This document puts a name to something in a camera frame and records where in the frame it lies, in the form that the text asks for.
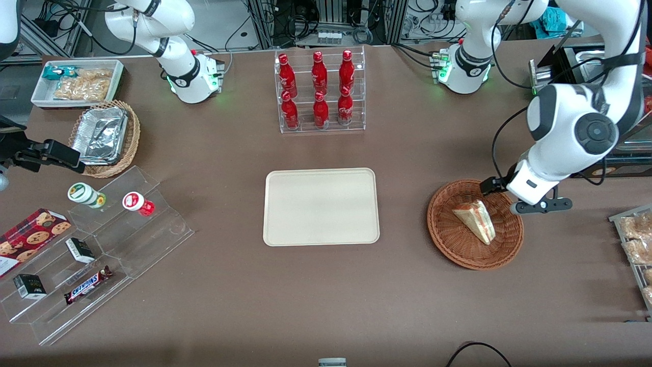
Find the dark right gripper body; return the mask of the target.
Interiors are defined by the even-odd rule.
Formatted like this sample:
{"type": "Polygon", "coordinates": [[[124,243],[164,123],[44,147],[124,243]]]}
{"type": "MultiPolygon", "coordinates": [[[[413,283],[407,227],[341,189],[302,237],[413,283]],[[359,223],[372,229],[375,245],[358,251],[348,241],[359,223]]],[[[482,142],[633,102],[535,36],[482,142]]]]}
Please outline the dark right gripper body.
{"type": "Polygon", "coordinates": [[[3,167],[17,166],[29,169],[29,165],[15,160],[15,155],[30,144],[25,134],[26,126],[1,116],[1,162],[3,167]]]}

